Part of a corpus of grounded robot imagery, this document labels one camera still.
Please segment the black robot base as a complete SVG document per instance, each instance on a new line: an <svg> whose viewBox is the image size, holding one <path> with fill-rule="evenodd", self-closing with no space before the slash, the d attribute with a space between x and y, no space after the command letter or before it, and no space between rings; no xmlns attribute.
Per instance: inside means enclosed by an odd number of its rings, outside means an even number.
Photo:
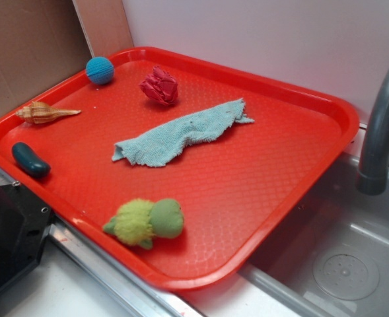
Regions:
<svg viewBox="0 0 389 317"><path fill-rule="evenodd" d="M0 294L39 265L51 220L25 185L0 185Z"/></svg>

